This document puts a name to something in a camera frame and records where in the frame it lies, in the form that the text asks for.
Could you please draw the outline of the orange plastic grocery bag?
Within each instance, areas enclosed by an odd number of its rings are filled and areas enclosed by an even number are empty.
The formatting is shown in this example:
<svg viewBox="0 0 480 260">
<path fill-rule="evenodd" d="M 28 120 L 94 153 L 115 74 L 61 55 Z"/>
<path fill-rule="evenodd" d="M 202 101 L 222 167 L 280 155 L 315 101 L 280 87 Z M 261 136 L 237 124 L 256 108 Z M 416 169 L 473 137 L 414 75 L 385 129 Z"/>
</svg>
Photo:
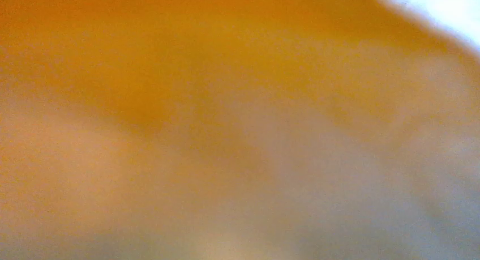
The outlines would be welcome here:
<svg viewBox="0 0 480 260">
<path fill-rule="evenodd" d="M 479 57 L 392 0 L 1 0 L 2 259 L 478 259 Z"/>
</svg>

